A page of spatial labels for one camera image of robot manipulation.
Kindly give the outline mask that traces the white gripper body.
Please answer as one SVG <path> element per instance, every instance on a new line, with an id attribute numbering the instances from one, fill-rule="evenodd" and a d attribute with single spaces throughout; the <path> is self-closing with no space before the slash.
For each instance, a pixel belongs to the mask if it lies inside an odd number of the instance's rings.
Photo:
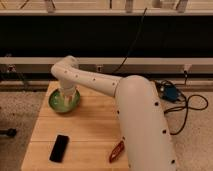
<path id="1" fill-rule="evenodd" d="M 62 99 L 64 100 L 64 103 L 69 104 L 75 97 L 76 87 L 75 86 L 71 86 L 70 88 L 61 87 L 59 91 Z"/>

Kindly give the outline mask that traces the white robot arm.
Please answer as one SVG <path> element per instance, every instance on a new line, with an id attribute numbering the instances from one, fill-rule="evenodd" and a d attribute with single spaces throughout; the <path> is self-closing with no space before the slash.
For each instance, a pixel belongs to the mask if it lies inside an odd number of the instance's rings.
<path id="1" fill-rule="evenodd" d="M 148 79 L 83 71 L 73 56 L 56 62 L 51 73 L 67 96 L 82 85 L 115 99 L 130 171 L 177 171 L 168 124 L 157 90 Z"/>

